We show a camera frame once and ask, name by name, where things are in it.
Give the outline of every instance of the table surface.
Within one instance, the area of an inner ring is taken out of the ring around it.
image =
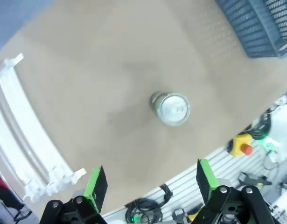
[[[225,144],[287,90],[287,58],[250,59],[214,0],[58,0],[0,53],[74,169],[103,165],[102,213],[149,192]],[[180,127],[155,91],[191,103]],[[84,188],[89,174],[61,194]],[[41,215],[45,203],[30,207]]]

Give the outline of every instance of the soda can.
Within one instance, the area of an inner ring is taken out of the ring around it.
[[[190,103],[180,93],[155,92],[150,99],[151,107],[165,124],[179,126],[190,114]]]

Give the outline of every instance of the can lid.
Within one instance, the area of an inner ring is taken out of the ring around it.
[[[160,119],[171,126],[181,125],[190,114],[190,103],[181,94],[169,94],[158,109]]]

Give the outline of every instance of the plastic basket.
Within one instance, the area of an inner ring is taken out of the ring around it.
[[[287,0],[266,0],[266,5],[277,23],[282,39],[287,40]]]
[[[287,55],[287,0],[216,0],[249,57]]]

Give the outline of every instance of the bolt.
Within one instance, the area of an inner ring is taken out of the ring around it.
[[[248,194],[252,194],[252,189],[251,188],[246,188],[246,192],[248,193]]]
[[[53,208],[56,208],[58,205],[59,205],[58,202],[53,202],[53,204],[52,204]]]
[[[221,188],[220,188],[220,192],[223,193],[223,194],[225,194],[225,193],[227,192],[227,189],[226,189],[225,187],[221,187]]]
[[[77,202],[77,204],[80,204],[80,203],[82,202],[82,197],[78,197],[78,198],[76,199],[76,202]]]

